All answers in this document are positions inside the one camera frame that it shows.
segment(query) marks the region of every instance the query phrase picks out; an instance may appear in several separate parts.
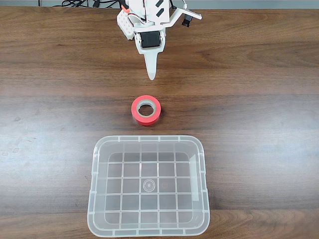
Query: wood grain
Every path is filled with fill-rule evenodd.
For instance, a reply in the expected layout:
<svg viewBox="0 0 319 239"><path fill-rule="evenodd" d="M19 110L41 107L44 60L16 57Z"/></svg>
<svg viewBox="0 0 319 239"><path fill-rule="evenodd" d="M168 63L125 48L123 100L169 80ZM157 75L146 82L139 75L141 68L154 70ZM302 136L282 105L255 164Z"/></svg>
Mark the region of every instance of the wood grain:
<svg viewBox="0 0 319 239"><path fill-rule="evenodd" d="M319 238L319 11L199 12L150 81L118 10L0 7L0 238L95 238L92 152L118 134L201 140L196 238ZM162 105L147 128L130 113L144 94Z"/></svg>

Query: tape roll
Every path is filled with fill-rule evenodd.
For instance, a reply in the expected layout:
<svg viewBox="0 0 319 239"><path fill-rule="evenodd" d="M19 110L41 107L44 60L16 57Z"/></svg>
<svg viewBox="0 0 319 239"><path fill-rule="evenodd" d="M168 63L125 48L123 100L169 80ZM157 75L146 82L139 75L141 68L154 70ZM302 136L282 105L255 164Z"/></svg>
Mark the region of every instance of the tape roll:
<svg viewBox="0 0 319 239"><path fill-rule="evenodd" d="M141 106L151 106L153 108L153 113L149 116L144 116L140 114L139 109ZM131 107L131 112L134 119L141 125L152 125L154 124L160 117L160 103L153 96L140 96L137 97Z"/></svg>

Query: grid pattern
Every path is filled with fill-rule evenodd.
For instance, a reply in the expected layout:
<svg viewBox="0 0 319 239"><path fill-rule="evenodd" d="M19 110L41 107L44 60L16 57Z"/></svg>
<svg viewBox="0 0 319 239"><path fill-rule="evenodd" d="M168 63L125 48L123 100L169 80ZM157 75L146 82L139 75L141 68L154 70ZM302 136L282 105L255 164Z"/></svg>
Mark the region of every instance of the grid pattern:
<svg viewBox="0 0 319 239"><path fill-rule="evenodd" d="M178 228L191 220L191 164L170 145L127 143L123 152L99 162L99 172L107 174L98 175L95 212L122 229Z"/></svg>

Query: clear plastic bin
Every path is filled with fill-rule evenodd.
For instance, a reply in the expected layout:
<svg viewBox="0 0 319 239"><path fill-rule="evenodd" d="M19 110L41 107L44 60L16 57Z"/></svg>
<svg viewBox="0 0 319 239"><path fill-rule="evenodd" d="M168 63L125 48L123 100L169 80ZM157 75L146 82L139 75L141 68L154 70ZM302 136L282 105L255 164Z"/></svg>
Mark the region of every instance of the clear plastic bin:
<svg viewBox="0 0 319 239"><path fill-rule="evenodd" d="M199 235L210 220L205 175L195 137L104 137L93 154L88 226L98 237Z"/></svg>

